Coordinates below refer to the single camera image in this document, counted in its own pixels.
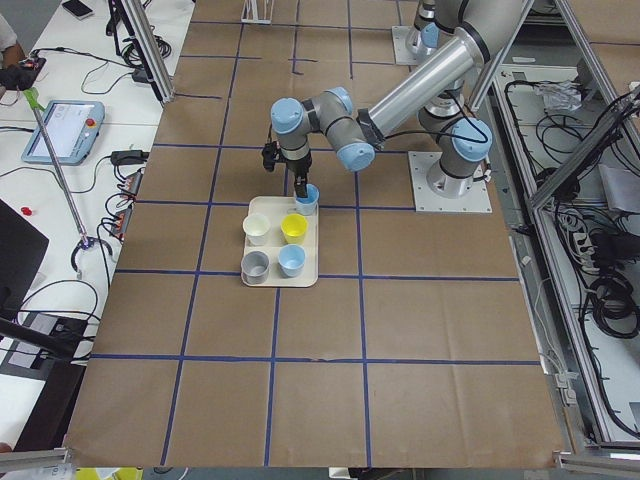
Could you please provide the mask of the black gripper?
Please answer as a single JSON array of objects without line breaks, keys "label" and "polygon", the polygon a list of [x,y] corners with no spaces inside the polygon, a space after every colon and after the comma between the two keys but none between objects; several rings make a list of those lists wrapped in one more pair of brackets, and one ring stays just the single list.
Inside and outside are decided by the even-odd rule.
[{"label": "black gripper", "polygon": [[307,198],[308,173],[312,165],[311,153],[308,152],[304,157],[296,160],[286,158],[285,164],[294,176],[296,197],[300,199]]}]

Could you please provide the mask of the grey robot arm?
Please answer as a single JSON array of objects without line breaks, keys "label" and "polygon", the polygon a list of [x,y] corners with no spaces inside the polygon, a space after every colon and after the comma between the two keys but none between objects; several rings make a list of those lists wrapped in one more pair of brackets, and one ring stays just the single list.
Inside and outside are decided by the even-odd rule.
[{"label": "grey robot arm", "polygon": [[300,101],[281,98],[270,119],[279,144],[280,161],[292,172],[294,191],[307,196],[312,164],[308,136],[322,134],[345,168],[367,168],[376,149],[407,118],[443,93],[474,67],[490,63],[518,29],[520,1],[444,1],[435,5],[435,19],[451,31],[450,38],[403,82],[370,109],[353,117],[353,104],[342,87]]}]

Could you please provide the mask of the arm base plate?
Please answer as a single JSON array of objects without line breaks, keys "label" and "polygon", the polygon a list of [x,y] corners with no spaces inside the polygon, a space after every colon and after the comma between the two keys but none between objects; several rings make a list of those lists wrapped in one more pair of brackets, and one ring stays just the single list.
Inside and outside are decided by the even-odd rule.
[{"label": "arm base plate", "polygon": [[396,65],[414,66],[419,63],[420,33],[418,30],[413,26],[392,26],[391,38]]},{"label": "arm base plate", "polygon": [[440,152],[408,153],[414,206],[418,213],[490,214],[492,206],[487,183],[475,181],[476,174],[458,179],[448,176],[441,168]]}]

